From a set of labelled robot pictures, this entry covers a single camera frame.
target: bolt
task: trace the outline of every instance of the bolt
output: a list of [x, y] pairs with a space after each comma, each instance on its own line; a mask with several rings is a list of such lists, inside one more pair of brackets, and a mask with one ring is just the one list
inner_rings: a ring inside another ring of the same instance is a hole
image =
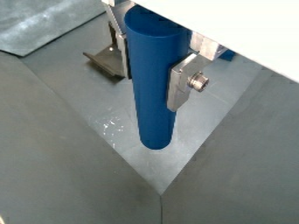
[[202, 72], [198, 72], [189, 79], [189, 86], [194, 88], [198, 92], [202, 92], [205, 88], [209, 86], [210, 79], [203, 75]]
[[223, 45], [221, 45], [219, 46], [219, 49], [218, 49], [218, 53], [221, 53], [221, 51], [225, 49], [225, 46]]

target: blue plastic pipe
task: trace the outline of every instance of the blue plastic pipe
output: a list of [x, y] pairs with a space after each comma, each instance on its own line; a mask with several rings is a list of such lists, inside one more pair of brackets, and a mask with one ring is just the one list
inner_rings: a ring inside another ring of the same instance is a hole
[[231, 50], [227, 50], [221, 56], [219, 58], [227, 61], [233, 61], [233, 58], [235, 56], [235, 52], [233, 52]]
[[140, 6], [126, 14], [130, 66], [140, 140], [165, 148], [174, 133], [175, 113], [167, 108], [170, 68], [189, 51], [189, 30]]

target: gray floor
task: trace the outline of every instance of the gray floor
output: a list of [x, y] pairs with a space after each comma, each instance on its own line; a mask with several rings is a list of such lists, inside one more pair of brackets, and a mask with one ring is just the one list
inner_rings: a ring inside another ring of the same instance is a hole
[[266, 71], [163, 195], [163, 223], [299, 223], [299, 85]]
[[261, 65], [238, 56], [207, 67], [210, 86], [178, 112], [173, 143], [148, 150], [139, 141], [131, 80], [108, 79], [83, 52], [98, 53], [108, 44], [103, 15], [23, 58], [34, 73], [88, 122], [138, 173], [163, 193], [194, 153], [230, 112]]
[[0, 223], [161, 223], [155, 189], [24, 63], [2, 52], [0, 80]]

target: metal bracket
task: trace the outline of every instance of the metal bracket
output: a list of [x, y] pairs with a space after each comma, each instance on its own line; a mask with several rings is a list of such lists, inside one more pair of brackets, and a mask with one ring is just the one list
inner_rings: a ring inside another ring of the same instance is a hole
[[111, 75], [118, 75], [131, 79], [131, 70], [128, 64], [128, 51], [127, 51], [127, 35], [124, 16], [127, 11], [134, 7], [131, 1], [110, 1], [115, 7], [110, 4], [104, 4], [108, 16], [108, 27], [112, 39], [112, 45], [110, 45], [100, 53], [92, 55], [87, 52], [83, 54], [90, 60]]
[[210, 60], [215, 60], [229, 50], [227, 47], [195, 31], [191, 34], [191, 49]]
[[202, 92], [210, 83], [203, 68], [229, 50], [218, 42], [193, 32], [191, 53], [173, 67], [167, 93], [167, 108], [175, 112], [189, 101], [193, 88]]
[[210, 59], [191, 53], [173, 67], [167, 95], [167, 108], [173, 112], [189, 101], [193, 88], [202, 92], [207, 87], [210, 80], [202, 70], [210, 63]]

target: metal clamp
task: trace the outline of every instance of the metal clamp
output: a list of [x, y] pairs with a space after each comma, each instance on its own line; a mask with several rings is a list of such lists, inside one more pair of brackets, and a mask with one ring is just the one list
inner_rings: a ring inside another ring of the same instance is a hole
[[189, 101], [193, 88], [202, 92], [207, 87], [210, 79], [202, 70], [210, 63], [210, 59], [191, 53], [173, 67], [167, 95], [167, 108], [173, 112]]

